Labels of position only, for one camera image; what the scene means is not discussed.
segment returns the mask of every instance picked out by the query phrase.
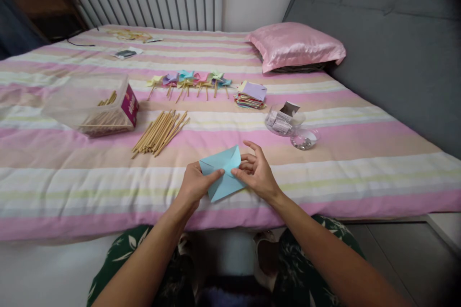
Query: gray upholstered wall panel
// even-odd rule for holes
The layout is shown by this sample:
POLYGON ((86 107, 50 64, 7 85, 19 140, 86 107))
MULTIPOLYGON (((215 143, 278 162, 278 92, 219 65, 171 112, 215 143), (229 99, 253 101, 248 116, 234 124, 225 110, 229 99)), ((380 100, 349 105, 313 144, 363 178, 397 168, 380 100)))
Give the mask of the gray upholstered wall panel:
POLYGON ((294 0, 285 21, 341 40, 334 78, 461 158, 460 19, 456 0, 294 0))

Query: finger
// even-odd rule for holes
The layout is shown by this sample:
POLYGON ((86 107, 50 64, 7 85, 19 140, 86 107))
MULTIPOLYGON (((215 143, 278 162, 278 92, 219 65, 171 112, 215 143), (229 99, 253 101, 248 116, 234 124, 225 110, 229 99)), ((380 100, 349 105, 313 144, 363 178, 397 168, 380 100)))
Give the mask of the finger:
POLYGON ((256 156, 252 155, 251 153, 244 153, 240 155, 240 159, 242 161, 248 161, 250 163, 256 162, 256 156))
POLYGON ((224 174, 224 169, 215 170, 213 173, 205 176, 207 183, 206 189, 208 189, 213 183, 215 183, 224 174))
POLYGON ((233 168, 230 172, 233 173, 235 177, 238 178, 241 182, 246 183, 248 186, 251 187, 252 176, 248 175, 243 170, 238 168, 233 168))
POLYGON ((194 163, 191 163, 195 169, 197 169, 198 171, 200 171, 200 173, 202 172, 202 167, 200 166, 200 163, 197 161, 197 162, 194 162, 194 163))
POLYGON ((239 169, 253 171, 253 164, 248 163, 248 162, 240 163, 239 169))
POLYGON ((261 146, 256 145, 255 143, 251 141, 243 141, 243 143, 255 151, 256 157, 264 158, 264 153, 263 153, 263 149, 261 149, 261 146))

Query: black cable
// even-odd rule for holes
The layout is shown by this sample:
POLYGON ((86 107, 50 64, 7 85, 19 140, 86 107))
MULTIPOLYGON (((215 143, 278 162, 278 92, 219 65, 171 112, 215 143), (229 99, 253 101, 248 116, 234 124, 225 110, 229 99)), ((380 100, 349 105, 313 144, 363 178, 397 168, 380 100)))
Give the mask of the black cable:
POLYGON ((95 45, 78 45, 78 44, 72 43, 71 41, 69 41, 69 39, 67 39, 66 41, 69 42, 70 44, 73 44, 74 46, 79 46, 79 47, 96 47, 95 45))

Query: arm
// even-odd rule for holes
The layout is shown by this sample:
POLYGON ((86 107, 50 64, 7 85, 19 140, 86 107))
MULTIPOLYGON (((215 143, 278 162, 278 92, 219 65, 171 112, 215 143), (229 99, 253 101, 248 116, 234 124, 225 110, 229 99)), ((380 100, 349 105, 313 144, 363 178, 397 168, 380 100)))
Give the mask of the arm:
POLYGON ((246 162, 232 173, 280 215, 342 303, 346 306, 409 306, 367 261, 282 192, 258 145, 243 143, 251 147, 255 155, 243 154, 242 161, 246 162))
POLYGON ((178 196, 99 294, 93 307, 152 305, 187 221, 222 173, 221 169, 203 176, 198 162, 187 166, 178 196))

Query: person's hand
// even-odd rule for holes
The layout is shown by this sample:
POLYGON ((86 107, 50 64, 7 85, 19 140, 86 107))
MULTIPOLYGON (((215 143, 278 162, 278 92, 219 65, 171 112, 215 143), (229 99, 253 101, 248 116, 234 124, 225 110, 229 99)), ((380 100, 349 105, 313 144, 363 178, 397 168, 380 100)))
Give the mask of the person's hand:
POLYGON ((252 148, 255 154, 242 154, 239 168, 234 168, 230 172, 250 186, 262 199, 271 202, 283 192, 274 179, 261 147, 250 141, 243 141, 243 143, 252 148))
POLYGON ((224 169, 215 170, 210 175, 204 176, 198 162, 188 164, 177 199, 196 210, 200 199, 222 174, 224 174, 224 169))

